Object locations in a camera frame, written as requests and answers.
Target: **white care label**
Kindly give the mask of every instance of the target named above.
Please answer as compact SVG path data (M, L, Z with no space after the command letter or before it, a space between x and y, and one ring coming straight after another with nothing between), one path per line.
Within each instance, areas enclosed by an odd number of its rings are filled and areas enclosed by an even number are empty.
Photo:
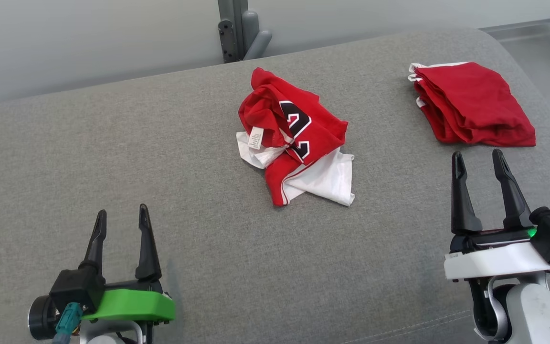
M247 145L254 150L260 149L260 144L262 143L262 134L264 134L263 128L253 127L252 132L249 133L249 140L247 140Z

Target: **gray table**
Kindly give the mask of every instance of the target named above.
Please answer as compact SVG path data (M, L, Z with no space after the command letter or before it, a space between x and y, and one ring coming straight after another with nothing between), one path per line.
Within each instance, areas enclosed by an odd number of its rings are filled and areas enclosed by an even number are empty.
M505 149L530 207L550 207L550 110L494 39L474 29L391 35L0 104L0 343L83 257L108 213L104 276L133 276L140 203L179 318L157 343L480 343L471 296L446 281L450 157L462 150L485 228L504 218L491 148L439 144L410 63L476 61L509 82L537 147ZM275 209L238 156L251 71L271 70L349 121L349 208L304 194Z

